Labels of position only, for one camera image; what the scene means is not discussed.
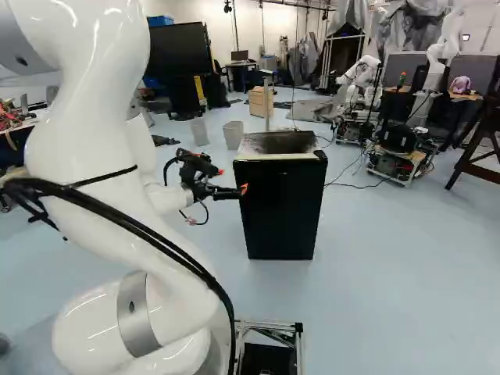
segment gray metal band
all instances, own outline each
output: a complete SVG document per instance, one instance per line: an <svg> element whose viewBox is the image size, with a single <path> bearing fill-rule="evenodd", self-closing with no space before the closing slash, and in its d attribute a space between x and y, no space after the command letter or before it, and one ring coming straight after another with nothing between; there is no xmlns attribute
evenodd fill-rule
<svg viewBox="0 0 500 375"><path fill-rule="evenodd" d="M31 47L8 0L0 0L0 64L22 76L55 71Z"/></svg>
<svg viewBox="0 0 500 375"><path fill-rule="evenodd" d="M128 352L135 358L161 348L149 320L146 300L146 278L143 271L131 273L122 280L116 311L118 328Z"/></svg>

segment white trash can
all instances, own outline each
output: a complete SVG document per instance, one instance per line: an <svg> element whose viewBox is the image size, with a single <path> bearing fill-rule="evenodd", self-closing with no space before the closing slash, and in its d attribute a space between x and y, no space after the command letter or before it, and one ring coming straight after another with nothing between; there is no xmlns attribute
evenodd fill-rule
<svg viewBox="0 0 500 375"><path fill-rule="evenodd" d="M223 127L224 138L228 150L238 150L243 138L243 123L241 121L230 121Z"/></svg>
<svg viewBox="0 0 500 375"><path fill-rule="evenodd" d="M204 146L210 143L209 135L206 132L205 121L203 121L203 119L197 118L191 120L191 132L193 133L197 146Z"/></svg>

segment gray cloth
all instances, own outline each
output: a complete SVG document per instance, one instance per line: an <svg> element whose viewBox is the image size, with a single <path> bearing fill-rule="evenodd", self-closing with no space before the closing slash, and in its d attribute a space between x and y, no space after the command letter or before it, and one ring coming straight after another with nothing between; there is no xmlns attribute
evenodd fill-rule
<svg viewBox="0 0 500 375"><path fill-rule="evenodd" d="M288 69L296 86L308 81L316 68L320 52L316 44L316 35L307 33L299 42L297 48L288 51Z"/></svg>
<svg viewBox="0 0 500 375"><path fill-rule="evenodd" d="M425 51L436 43L441 36L441 25L445 18L445 9L437 7L434 12L422 7L413 8L410 2L401 0L392 2L387 13L379 22L377 32L378 58L398 51ZM437 16L428 16L442 10Z"/></svg>
<svg viewBox="0 0 500 375"><path fill-rule="evenodd" d="M298 48L290 48L288 51L288 69L295 86L305 83L302 78L302 55Z"/></svg>
<svg viewBox="0 0 500 375"><path fill-rule="evenodd" d="M331 37L346 23L350 23L356 29L364 29L365 34L371 34L371 25L369 25L367 0L344 0L337 3L337 9L334 13L330 25L327 29L327 38Z"/></svg>
<svg viewBox="0 0 500 375"><path fill-rule="evenodd" d="M302 78L308 80L316 68L318 58L320 57L320 52L316 44L316 35L312 31L300 40L298 50L302 56Z"/></svg>
<svg viewBox="0 0 500 375"><path fill-rule="evenodd" d="M315 123L330 123L337 115L339 99L321 98L312 100L298 100L287 114L288 119L312 121Z"/></svg>

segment black hose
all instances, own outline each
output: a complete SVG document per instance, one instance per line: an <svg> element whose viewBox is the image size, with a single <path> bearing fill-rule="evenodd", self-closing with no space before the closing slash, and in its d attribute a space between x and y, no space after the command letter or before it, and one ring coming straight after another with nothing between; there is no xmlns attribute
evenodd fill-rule
<svg viewBox="0 0 500 375"><path fill-rule="evenodd" d="M174 163L177 163L179 161L179 158L173 158L171 160L169 160L168 162L166 162L165 166L163 167L163 182L165 182L165 186L166 186L166 172L169 170L170 166Z"/></svg>
<svg viewBox="0 0 500 375"><path fill-rule="evenodd" d="M227 310L231 331L230 358L227 373L228 375L234 374L234 359L236 354L234 307L229 295L225 292L216 278L198 261L196 261L196 259L191 257L172 241L163 237L161 234L155 232L143 223L74 188L68 188L64 185L37 178L19 178L6 182L4 189L6 194L26 209L28 209L27 207L30 207L26 203L26 200L34 202L37 200L36 196L53 196L95 213L96 215L115 223L119 227L122 227L123 229L148 242L151 246L157 248L161 253L170 257L172 260L191 271L200 280L204 281L217 295ZM49 219L42 217L41 220L48 223Z"/></svg>

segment black pedestal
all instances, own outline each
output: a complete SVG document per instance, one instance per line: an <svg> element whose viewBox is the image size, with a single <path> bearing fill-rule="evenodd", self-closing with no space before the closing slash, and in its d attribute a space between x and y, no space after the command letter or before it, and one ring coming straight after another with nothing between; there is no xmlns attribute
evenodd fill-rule
<svg viewBox="0 0 500 375"><path fill-rule="evenodd" d="M234 161L250 259L313 259L328 159L312 131L246 134Z"/></svg>

